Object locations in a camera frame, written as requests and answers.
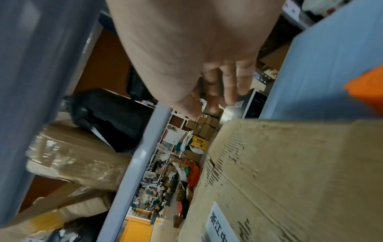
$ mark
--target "hand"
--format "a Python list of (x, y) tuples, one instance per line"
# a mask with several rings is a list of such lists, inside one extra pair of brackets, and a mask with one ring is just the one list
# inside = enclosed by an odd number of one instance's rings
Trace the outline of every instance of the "hand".
[(196, 119), (197, 80), (218, 109), (218, 68), (227, 104), (249, 91), (257, 54), (284, 0), (108, 0), (122, 45), (160, 102)]

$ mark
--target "black bag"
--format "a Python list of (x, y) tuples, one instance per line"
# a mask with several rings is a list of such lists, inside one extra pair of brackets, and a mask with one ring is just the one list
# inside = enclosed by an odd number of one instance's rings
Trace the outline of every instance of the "black bag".
[(153, 100), (148, 88), (142, 82), (141, 77), (138, 75), (136, 69), (131, 66), (128, 76), (128, 86), (126, 92), (132, 100)]
[(153, 109), (104, 89), (75, 94), (67, 99), (73, 122), (91, 131), (118, 153), (133, 153)]

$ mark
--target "blue panel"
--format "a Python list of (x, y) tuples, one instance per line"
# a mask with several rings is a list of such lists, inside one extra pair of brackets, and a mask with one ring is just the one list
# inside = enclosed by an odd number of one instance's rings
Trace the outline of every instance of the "blue panel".
[(30, 184), (25, 151), (54, 116), (102, 3), (0, 1), (0, 224)]
[(260, 118), (377, 117), (343, 86), (382, 64), (383, 1), (354, 0), (294, 39)]

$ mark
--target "yellow box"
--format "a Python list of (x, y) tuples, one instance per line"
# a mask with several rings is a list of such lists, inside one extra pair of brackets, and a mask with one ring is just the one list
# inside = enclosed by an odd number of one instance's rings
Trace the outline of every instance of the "yellow box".
[(205, 150), (207, 148), (207, 144), (209, 141), (204, 140), (203, 138), (197, 137), (193, 135), (193, 139), (191, 140), (191, 146), (201, 148), (202, 150)]

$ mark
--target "plastic-wrapped package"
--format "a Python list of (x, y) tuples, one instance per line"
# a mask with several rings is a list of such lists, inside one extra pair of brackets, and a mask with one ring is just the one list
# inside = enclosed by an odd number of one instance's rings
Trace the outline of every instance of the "plastic-wrapped package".
[(27, 170), (102, 190), (118, 190), (131, 154), (118, 154), (94, 134), (56, 122), (27, 151)]

